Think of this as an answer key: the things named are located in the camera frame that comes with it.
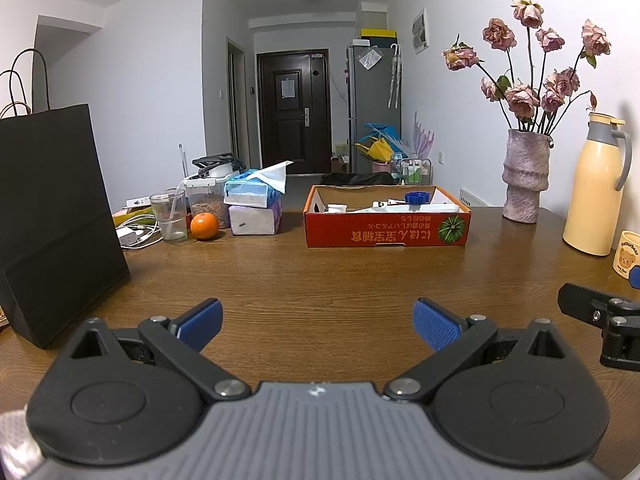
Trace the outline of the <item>blue ridged bottle cap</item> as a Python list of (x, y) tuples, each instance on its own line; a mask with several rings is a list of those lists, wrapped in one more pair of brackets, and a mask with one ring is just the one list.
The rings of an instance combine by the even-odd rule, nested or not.
[(411, 206), (428, 205), (431, 194), (429, 192), (414, 191), (405, 194), (405, 203)]

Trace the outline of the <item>red white lint brush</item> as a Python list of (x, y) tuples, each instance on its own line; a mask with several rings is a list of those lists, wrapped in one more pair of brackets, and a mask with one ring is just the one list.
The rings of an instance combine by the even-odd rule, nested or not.
[(456, 204), (419, 204), (373, 202), (370, 207), (348, 210), (348, 214), (457, 214), (461, 209)]

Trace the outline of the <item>cream thermos jug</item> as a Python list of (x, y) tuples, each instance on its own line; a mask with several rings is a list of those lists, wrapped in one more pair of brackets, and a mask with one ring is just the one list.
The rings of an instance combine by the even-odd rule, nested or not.
[(585, 254), (605, 257), (612, 248), (632, 141), (620, 118), (592, 112), (576, 166), (563, 240)]

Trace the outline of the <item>purple white tissue pack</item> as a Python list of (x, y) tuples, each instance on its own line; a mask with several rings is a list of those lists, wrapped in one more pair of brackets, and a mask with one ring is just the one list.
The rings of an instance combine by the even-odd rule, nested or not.
[(233, 205), (229, 208), (229, 217), (235, 236), (276, 235), (282, 218), (281, 201), (276, 200), (267, 208)]

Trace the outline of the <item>clear drinking glass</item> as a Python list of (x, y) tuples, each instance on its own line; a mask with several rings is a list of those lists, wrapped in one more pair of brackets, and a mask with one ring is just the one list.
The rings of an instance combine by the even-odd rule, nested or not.
[(165, 242), (178, 243), (188, 238), (186, 226), (186, 193), (170, 190), (150, 196), (152, 214)]

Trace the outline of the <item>clear food container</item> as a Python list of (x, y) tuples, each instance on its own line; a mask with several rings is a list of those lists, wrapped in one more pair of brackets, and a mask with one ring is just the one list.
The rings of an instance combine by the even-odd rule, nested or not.
[(200, 178), (193, 176), (184, 181), (186, 197), (189, 200), (191, 214), (210, 212), (218, 220), (221, 229), (230, 228), (229, 206), (224, 202), (224, 185), (233, 174), (224, 177)]

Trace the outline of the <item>pink textured vase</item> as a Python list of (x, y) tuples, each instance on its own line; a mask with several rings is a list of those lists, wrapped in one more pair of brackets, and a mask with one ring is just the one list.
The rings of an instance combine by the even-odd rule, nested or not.
[(540, 193), (549, 186), (549, 160), (548, 136), (509, 130), (502, 173), (506, 184), (504, 218), (524, 224), (537, 222)]

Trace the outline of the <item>red cardboard pumpkin box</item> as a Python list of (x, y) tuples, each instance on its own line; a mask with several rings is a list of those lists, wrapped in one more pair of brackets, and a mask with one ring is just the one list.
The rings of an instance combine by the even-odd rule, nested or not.
[[(405, 203), (405, 194), (429, 192), (430, 204), (456, 204), (457, 214), (328, 214), (329, 204), (347, 210), (367, 208), (373, 202)], [(469, 235), (472, 211), (438, 186), (329, 186), (311, 188), (303, 210), (309, 247), (463, 246)]]

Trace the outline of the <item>black paper shopping bag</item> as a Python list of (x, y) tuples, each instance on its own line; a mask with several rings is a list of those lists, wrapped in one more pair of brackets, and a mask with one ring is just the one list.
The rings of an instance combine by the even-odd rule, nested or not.
[(92, 130), (77, 104), (1, 123), (1, 309), (47, 347), (128, 275)]

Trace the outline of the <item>blue tissue pack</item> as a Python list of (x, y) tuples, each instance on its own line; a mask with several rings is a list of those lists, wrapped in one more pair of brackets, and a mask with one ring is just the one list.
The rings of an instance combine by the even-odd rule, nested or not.
[(251, 169), (224, 184), (224, 202), (230, 206), (268, 208), (286, 191), (286, 170), (292, 160), (259, 170)]

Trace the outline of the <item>black headset on container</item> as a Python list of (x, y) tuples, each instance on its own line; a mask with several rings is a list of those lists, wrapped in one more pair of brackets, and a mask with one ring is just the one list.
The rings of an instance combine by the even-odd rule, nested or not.
[(192, 164), (198, 168), (201, 178), (219, 178), (235, 171), (243, 172), (246, 166), (232, 153), (208, 155), (192, 160)]

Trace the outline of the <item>yellow bag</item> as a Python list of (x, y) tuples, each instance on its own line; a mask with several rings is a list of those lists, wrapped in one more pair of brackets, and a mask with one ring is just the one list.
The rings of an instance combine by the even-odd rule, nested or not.
[(393, 158), (394, 150), (384, 138), (375, 138), (370, 145), (358, 142), (355, 146), (371, 162), (387, 164)]

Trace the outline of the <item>dried pink roses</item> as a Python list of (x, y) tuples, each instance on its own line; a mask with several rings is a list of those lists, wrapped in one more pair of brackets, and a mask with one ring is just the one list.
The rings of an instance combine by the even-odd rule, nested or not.
[(483, 77), (480, 91), (484, 98), (500, 106), (506, 124), (529, 133), (551, 138), (559, 122), (572, 104), (588, 96), (588, 110), (598, 107), (596, 95), (580, 88), (577, 73), (580, 61), (597, 67), (598, 58), (609, 55), (612, 42), (606, 31), (587, 20), (582, 25), (582, 44), (572, 65), (562, 70), (548, 70), (548, 57), (562, 50), (565, 39), (544, 24), (544, 8), (533, 0), (515, 0), (511, 3), (513, 18), (523, 27), (526, 41), (526, 73), (519, 77), (512, 60), (512, 51), (518, 46), (514, 30), (502, 18), (491, 18), (482, 30), (482, 39), (492, 50), (506, 56), (506, 70), (492, 74), (470, 44), (456, 39), (442, 51), (447, 70), (460, 72), (478, 68)]

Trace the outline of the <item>dark brown entrance door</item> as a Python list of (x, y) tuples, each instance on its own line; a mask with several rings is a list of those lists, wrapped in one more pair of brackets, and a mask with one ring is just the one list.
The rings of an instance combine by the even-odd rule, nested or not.
[(289, 160), (289, 174), (331, 169), (332, 128), (329, 51), (257, 55), (262, 163)]

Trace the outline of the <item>grey refrigerator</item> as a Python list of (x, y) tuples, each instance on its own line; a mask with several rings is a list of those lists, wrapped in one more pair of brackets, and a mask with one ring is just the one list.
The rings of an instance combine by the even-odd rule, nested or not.
[(392, 126), (401, 134), (401, 99), (388, 104), (394, 66), (392, 48), (349, 44), (346, 49), (350, 171), (368, 174), (370, 160), (356, 144), (371, 132), (368, 124)]

